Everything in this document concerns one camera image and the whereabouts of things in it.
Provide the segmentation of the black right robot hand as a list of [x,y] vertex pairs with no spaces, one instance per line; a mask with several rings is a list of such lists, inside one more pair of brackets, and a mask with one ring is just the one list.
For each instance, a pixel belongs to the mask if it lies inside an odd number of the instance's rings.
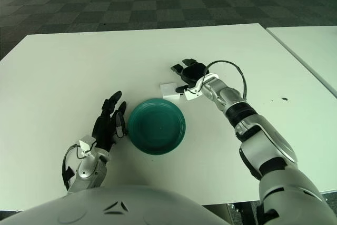
[[180,64],[176,64],[171,67],[171,70],[181,77],[181,80],[186,85],[179,86],[175,89],[176,93],[183,94],[186,90],[190,90],[195,87],[197,81],[203,77],[206,66],[203,63],[199,63],[194,59],[184,59],[183,67]]

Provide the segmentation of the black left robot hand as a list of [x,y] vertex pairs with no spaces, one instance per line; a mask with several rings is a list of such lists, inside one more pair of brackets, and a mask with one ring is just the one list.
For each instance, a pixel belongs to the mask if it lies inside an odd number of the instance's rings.
[[115,106],[122,96],[121,91],[114,93],[109,99],[106,99],[102,105],[101,115],[96,119],[93,127],[92,137],[96,141],[96,148],[110,152],[115,144],[114,136],[123,138],[127,136],[126,122],[124,114],[127,104],[123,101],[117,110]]

